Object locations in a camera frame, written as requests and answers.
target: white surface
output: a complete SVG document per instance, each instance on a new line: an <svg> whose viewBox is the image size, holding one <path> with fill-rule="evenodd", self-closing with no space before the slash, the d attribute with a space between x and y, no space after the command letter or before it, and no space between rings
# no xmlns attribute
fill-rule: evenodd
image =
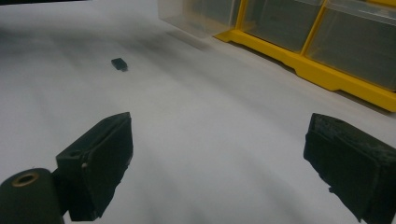
<svg viewBox="0 0 396 224"><path fill-rule="evenodd" d="M95 223L358 223L303 159L311 114L396 147L394 114L185 35L157 19L155 0L0 7L2 181L53 171L59 152L124 111L134 158Z"/></svg>

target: yellow frame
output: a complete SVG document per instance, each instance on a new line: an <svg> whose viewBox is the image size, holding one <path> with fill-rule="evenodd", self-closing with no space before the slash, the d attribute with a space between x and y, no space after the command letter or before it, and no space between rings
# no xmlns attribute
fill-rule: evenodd
<svg viewBox="0 0 396 224"><path fill-rule="evenodd" d="M306 50L321 22L325 10L325 4L323 4L322 8L320 9L317 19L310 34L308 35L307 40L305 41L301 53L295 53L287 49L282 49L281 47L266 42L253 35L244 33L241 28L247 5L248 0L241 0L241 6L239 8L238 19L235 28L231 31L216 35L216 38L224 42L232 41L234 43L247 46L274 59L277 59L285 65L293 68L297 76L315 83L326 90L345 91L374 105L378 105L390 112L396 112L396 92L384 90L373 84L332 69L321 63L316 63L305 57Z"/></svg>

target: transparent plastic panel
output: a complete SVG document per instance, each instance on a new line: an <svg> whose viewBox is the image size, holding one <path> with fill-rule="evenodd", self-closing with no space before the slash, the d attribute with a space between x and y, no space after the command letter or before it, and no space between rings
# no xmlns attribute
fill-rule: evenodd
<svg viewBox="0 0 396 224"><path fill-rule="evenodd" d="M159 17L198 37L230 30L240 0L158 0Z"/></svg>
<svg viewBox="0 0 396 224"><path fill-rule="evenodd" d="M322 0L249 0L243 31L281 48L300 52Z"/></svg>
<svg viewBox="0 0 396 224"><path fill-rule="evenodd" d="M396 91L396 9L330 0L306 56Z"/></svg>

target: plastic bin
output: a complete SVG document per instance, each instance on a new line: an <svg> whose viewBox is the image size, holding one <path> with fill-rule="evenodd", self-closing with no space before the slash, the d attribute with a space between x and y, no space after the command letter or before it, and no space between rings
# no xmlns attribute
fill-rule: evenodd
<svg viewBox="0 0 396 224"><path fill-rule="evenodd" d="M328 0L306 56L396 91L396 8Z"/></svg>
<svg viewBox="0 0 396 224"><path fill-rule="evenodd" d="M323 0L249 0L242 30L300 52Z"/></svg>
<svg viewBox="0 0 396 224"><path fill-rule="evenodd" d="M216 35L234 25L240 0L158 0L161 20L198 37Z"/></svg>

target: yellow organizer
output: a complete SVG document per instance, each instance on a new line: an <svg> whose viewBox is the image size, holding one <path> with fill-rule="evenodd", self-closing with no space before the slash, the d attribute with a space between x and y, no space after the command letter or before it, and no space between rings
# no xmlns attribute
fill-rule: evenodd
<svg viewBox="0 0 396 224"><path fill-rule="evenodd" d="M345 72L341 72L341 70L331 68L329 65L315 62L306 56L315 34L323 21L323 16L326 10L328 10L325 7L328 1L332 0L324 0L324 3L318 11L316 19L313 22L312 29L307 35L302 48L298 50L281 48L254 35L248 34L246 32L246 26L248 25L243 24L248 8L248 0L241 1L235 28L228 32L216 35L216 38L225 42L232 41L234 43L247 46L277 59L285 65L293 68L297 76L315 83L326 90L345 91L374 105L378 105L390 112L396 112L396 92L387 90L384 87L379 87ZM376 4L387 5L388 7L396 7L396 2L394 0L369 1L375 2Z"/></svg>

